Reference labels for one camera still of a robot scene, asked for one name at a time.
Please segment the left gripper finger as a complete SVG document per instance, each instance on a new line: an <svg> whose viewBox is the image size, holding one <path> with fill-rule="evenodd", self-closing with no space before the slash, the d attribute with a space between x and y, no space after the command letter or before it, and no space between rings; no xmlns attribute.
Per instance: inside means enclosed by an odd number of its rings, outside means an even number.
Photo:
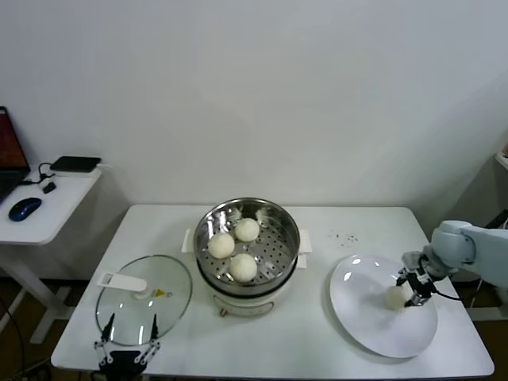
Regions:
<svg viewBox="0 0 508 381"><path fill-rule="evenodd" d="M155 354L157 354L157 352L160 350L160 342L158 337L159 329L157 324L157 314L155 314L152 320L152 328L150 332L148 348L134 360L135 364L148 364L153 359Z"/></svg>
<svg viewBox="0 0 508 381"><path fill-rule="evenodd" d="M102 330L100 340L94 342L94 350L98 355L100 364L111 364L113 362L113 357L108 352L107 344L110 341L111 332L114 327L114 319L115 313L112 313L108 323Z"/></svg>

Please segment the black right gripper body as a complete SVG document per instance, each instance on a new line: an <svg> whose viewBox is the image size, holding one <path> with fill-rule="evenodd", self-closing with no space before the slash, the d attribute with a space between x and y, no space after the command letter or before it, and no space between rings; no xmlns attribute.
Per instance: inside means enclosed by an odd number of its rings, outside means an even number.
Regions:
<svg viewBox="0 0 508 381"><path fill-rule="evenodd" d="M425 267L427 262L427 255L423 252L405 252L402 255L402 268L414 272L411 277L413 292L416 291L420 294L433 293L433 279Z"/></svg>

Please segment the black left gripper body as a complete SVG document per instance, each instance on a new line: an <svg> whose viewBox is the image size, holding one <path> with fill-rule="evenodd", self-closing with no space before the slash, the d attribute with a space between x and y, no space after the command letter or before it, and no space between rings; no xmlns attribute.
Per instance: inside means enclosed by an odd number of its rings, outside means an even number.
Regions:
<svg viewBox="0 0 508 381"><path fill-rule="evenodd" d="M107 380L134 380L145 370L136 358L140 351L112 351L99 362L99 371Z"/></svg>

